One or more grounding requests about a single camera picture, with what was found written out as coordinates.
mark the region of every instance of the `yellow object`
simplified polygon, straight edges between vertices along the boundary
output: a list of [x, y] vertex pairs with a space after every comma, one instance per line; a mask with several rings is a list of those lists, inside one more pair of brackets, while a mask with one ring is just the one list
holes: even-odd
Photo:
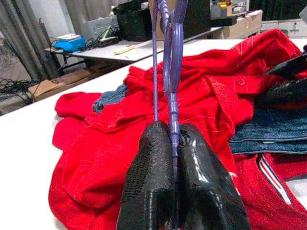
[[227, 3], [225, 1], [219, 2], [218, 3], [222, 9], [226, 9], [227, 8]]
[[114, 54], [123, 54], [123, 53], [126, 53], [126, 52], [133, 50], [135, 48], [136, 48], [136, 46], [125, 46], [123, 48], [119, 48], [119, 49], [114, 50], [113, 53]]

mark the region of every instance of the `blue device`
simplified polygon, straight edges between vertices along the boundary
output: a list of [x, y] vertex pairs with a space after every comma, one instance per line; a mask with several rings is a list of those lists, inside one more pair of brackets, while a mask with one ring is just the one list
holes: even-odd
[[71, 41], [58, 41], [53, 45], [53, 47], [55, 49], [62, 49], [65, 52], [75, 52], [85, 47], [85, 43], [85, 39], [83, 37], [80, 37]]

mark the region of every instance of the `white cabinet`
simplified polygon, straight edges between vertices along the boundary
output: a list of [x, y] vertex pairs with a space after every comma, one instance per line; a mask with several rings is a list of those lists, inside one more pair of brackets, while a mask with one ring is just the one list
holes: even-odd
[[307, 37], [307, 24], [303, 19], [279, 21], [278, 29], [287, 30], [289, 38]]
[[263, 21], [261, 31], [278, 28], [284, 31], [289, 38], [307, 37], [307, 24], [303, 19]]

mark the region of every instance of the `red shirt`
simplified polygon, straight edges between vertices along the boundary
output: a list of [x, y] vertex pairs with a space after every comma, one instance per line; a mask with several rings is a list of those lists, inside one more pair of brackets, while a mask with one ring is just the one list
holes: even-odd
[[235, 163], [237, 188], [253, 230], [307, 229], [307, 210], [285, 183], [307, 174], [307, 154], [236, 155]]
[[[300, 54], [283, 33], [272, 30], [230, 50], [185, 57], [177, 94], [179, 122], [196, 125], [227, 170], [236, 173], [228, 145], [235, 127], [252, 118], [256, 94], [284, 81], [262, 73]], [[168, 123], [161, 66], [159, 119]], [[53, 138], [63, 154], [53, 173], [49, 204], [70, 230], [116, 228], [125, 175], [142, 132], [154, 119], [153, 69], [131, 67], [124, 83], [127, 96], [101, 114], [92, 112], [99, 94], [67, 94], [57, 102], [58, 115], [66, 118]]]

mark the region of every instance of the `printer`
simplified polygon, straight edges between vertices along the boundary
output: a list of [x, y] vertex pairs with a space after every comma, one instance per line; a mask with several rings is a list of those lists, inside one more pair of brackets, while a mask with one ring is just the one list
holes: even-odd
[[110, 16], [106, 18], [98, 18], [96, 20], [85, 22], [81, 25], [82, 36], [88, 40], [90, 38], [96, 39], [101, 32], [104, 32], [111, 26], [119, 28], [117, 17]]

